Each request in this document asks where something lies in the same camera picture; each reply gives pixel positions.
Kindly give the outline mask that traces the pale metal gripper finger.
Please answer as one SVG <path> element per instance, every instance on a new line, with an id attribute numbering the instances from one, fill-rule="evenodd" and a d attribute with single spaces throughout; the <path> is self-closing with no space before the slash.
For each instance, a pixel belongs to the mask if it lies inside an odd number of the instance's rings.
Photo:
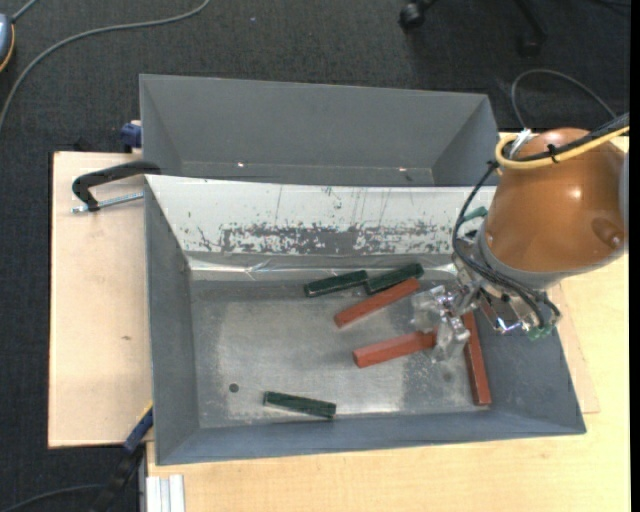
<path id="1" fill-rule="evenodd" d="M 444 362 L 457 357 L 470 338 L 470 331 L 460 316 L 444 316 L 436 331 L 436 344 L 432 349 L 433 362 Z"/>
<path id="2" fill-rule="evenodd" d="M 444 285 L 415 294 L 411 305 L 413 324 L 419 331 L 435 331 L 450 323 L 451 296 Z"/>

